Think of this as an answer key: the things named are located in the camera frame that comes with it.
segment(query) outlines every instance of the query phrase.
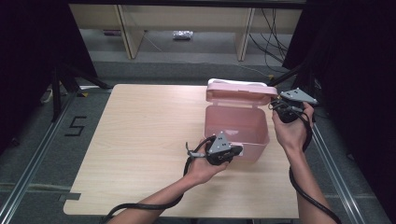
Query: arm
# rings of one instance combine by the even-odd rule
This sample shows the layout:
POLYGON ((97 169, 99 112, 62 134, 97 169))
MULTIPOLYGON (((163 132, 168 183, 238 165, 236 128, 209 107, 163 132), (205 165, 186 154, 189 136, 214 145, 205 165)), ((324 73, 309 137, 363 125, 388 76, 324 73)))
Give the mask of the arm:
MULTIPOLYGON (((200 148, 200 152, 205 153, 205 145, 200 148)), ((175 183, 160 191, 148 196, 139 203, 165 204, 171 203, 180 195, 193 187, 209 181, 213 175, 227 168, 228 162, 220 166, 211 165, 205 158, 196 158, 192 161, 189 171, 175 183)), ((140 210, 125 209, 113 217, 109 224, 135 224, 152 223, 163 212, 163 210, 140 210)))
MULTIPOLYGON (((307 103, 304 103, 304 108, 305 114, 311 120, 312 127, 312 115, 314 113, 314 109, 307 103)), ((311 173, 311 169, 309 168, 303 153, 303 144, 306 138, 306 130, 303 122, 297 119, 291 123, 283 123, 279 119, 278 114, 275 111, 273 113, 277 141, 285 150, 297 184, 309 196, 327 208, 330 208, 325 197, 323 196, 321 189, 318 186, 316 179, 311 173)), ((328 215, 316 208, 300 194, 297 194, 297 203, 300 220, 304 224, 335 223, 328 215)))

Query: person's right hand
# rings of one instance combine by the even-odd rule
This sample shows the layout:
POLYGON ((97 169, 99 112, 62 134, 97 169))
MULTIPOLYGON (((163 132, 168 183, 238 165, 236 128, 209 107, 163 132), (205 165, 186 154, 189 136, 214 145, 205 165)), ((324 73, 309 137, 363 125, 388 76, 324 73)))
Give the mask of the person's right hand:
MULTIPOLYGON (((311 128, 313 127, 312 115, 314 108, 308 103, 304 103, 304 113, 309 117, 311 128)), ((306 129, 303 121, 297 119, 291 123, 283 123, 279 115, 273 110, 273 121, 275 124, 276 139, 286 152, 303 150, 306 138, 306 129)))

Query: tabletop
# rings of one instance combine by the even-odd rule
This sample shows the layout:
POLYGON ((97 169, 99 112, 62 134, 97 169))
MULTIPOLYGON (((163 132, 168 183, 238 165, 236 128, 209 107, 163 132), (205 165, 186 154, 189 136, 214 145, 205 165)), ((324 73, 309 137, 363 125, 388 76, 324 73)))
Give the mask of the tabletop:
MULTIPOLYGON (((115 86, 71 193, 68 215, 106 215, 137 203, 182 177, 186 142, 204 137, 206 86, 115 86)), ((261 107, 270 143, 256 162, 233 160, 227 170, 185 193, 163 217, 297 218, 289 163, 276 141, 272 112, 261 107)))

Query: box lid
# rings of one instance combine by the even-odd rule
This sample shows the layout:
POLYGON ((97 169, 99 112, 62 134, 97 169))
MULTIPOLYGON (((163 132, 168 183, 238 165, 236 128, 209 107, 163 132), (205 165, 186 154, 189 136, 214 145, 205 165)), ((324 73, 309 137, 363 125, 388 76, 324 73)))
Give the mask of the box lid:
POLYGON ((206 100, 214 104, 268 105, 277 90, 262 82, 245 82, 211 78, 207 82, 206 100))

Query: pink plastic container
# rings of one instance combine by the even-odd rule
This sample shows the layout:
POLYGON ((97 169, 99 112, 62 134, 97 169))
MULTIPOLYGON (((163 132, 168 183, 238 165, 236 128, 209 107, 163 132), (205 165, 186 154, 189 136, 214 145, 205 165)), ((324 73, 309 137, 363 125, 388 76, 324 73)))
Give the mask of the pink plastic container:
POLYGON ((213 105, 206 108, 205 137, 223 131, 228 141, 243 147, 236 160, 256 161, 270 141, 265 113, 258 106, 276 96, 276 88, 264 83, 210 79, 206 100, 213 105))

